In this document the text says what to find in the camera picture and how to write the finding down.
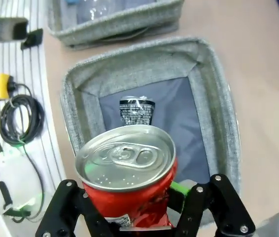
soda can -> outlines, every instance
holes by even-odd
[[[177,161],[174,141],[150,125],[107,131],[77,153],[75,167],[97,210],[122,227],[170,225],[167,189]]]

can rim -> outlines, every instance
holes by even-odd
[[[124,192],[126,192],[126,191],[128,191],[128,192],[129,192],[129,191],[135,191],[135,190],[140,190],[140,189],[142,189],[142,188],[148,187],[148,186],[150,186],[150,185],[152,185],[152,184],[158,182],[159,180],[161,180],[164,176],[166,176],[166,175],[169,173],[169,171],[171,170],[171,168],[172,168],[173,165],[174,165],[174,162],[175,162],[175,155],[176,155],[175,144],[174,144],[174,141],[173,141],[173,139],[171,138],[171,136],[170,136],[167,132],[165,132],[164,130],[162,130],[162,129],[158,128],[158,127],[155,127],[155,126],[151,126],[151,125],[136,124],[136,125],[127,125],[127,126],[124,126],[124,127],[130,127],[130,128],[131,128],[131,127],[137,127],[137,128],[142,127],[142,130],[146,130],[146,131],[148,131],[148,129],[150,129],[150,128],[153,128],[153,129],[155,129],[155,130],[158,130],[159,132],[162,132],[164,135],[166,135],[166,136],[168,137],[168,139],[170,140],[170,142],[171,142],[171,144],[172,144],[172,146],[173,146],[173,149],[174,149],[174,153],[173,153],[173,155],[172,155],[172,157],[171,157],[171,161],[170,161],[170,164],[168,165],[168,167],[167,167],[163,172],[161,172],[156,178],[154,178],[153,180],[148,180],[148,181],[142,182],[142,183],[139,184],[139,185],[135,185],[135,186],[131,186],[131,187],[125,187],[125,188],[105,188],[105,187],[103,187],[103,186],[94,184],[94,183],[92,183],[92,182],[86,180],[86,179],[85,179],[84,177],[82,177],[82,175],[78,172],[78,170],[77,170],[77,156],[79,155],[79,151],[78,151],[78,153],[77,153],[76,156],[75,156],[75,171],[76,171],[76,174],[78,175],[78,177],[81,179],[81,181],[82,181],[84,184],[86,184],[86,185],[88,185],[88,186],[90,186],[90,187],[92,187],[92,188],[95,188],[95,189],[97,189],[97,190],[103,190],[103,191],[115,192],[115,193],[117,193],[117,192],[119,192],[119,193],[124,193]],[[120,130],[121,128],[123,128],[123,127],[118,127],[118,128],[114,128],[114,129],[112,129],[112,130],[106,131],[106,132],[104,132],[104,133],[98,135],[98,136],[95,137],[95,138],[98,138],[98,139],[99,139],[99,138],[104,138],[108,133],[113,133],[114,131]],[[95,138],[93,138],[93,139],[91,139],[90,141],[88,141],[84,146],[86,146],[88,143],[91,143]]]

label on can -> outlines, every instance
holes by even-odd
[[[123,126],[126,125],[151,125],[155,102],[145,96],[126,96],[120,100],[120,115]]]
[[[105,219],[109,223],[114,222],[114,223],[120,225],[121,227],[131,227],[132,226],[131,219],[128,214],[125,214],[120,217],[105,217]]]

black cable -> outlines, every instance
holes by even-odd
[[[27,90],[29,88],[24,84],[13,84],[13,86],[22,85]],[[18,132],[16,128],[16,123],[14,122],[14,113],[16,109],[20,109],[21,106],[24,106],[27,108],[28,112],[28,118],[29,118],[29,124],[26,130],[23,129],[22,132]],[[41,186],[42,191],[42,199],[41,204],[38,212],[32,216],[32,217],[22,217],[20,220],[13,219],[16,223],[21,223],[24,219],[27,220],[33,220],[34,218],[38,217],[43,209],[44,204],[44,185],[43,185],[43,179],[39,173],[38,168],[36,167],[35,163],[32,161],[30,156],[28,155],[25,145],[29,142],[31,142],[35,137],[37,137],[42,129],[44,124],[44,110],[41,106],[41,104],[32,96],[29,95],[16,95],[14,96],[10,101],[8,101],[3,109],[0,112],[0,135],[3,138],[3,140],[10,144],[13,147],[23,147],[24,152],[35,169]],[[21,123],[23,127],[23,117],[21,113]]]

striped surface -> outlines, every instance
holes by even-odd
[[[44,0],[0,0],[0,17],[26,17],[29,19],[29,30],[33,31],[44,25],[43,4]],[[41,172],[47,195],[51,196],[65,178],[65,172],[52,119],[43,45],[21,51],[20,42],[0,43],[0,73],[9,74],[14,81],[26,84],[45,109],[46,120],[41,137],[29,143],[26,149]],[[24,88],[18,92],[27,93]],[[0,111],[5,103],[0,101]],[[1,137],[0,142],[4,152],[10,149]]]

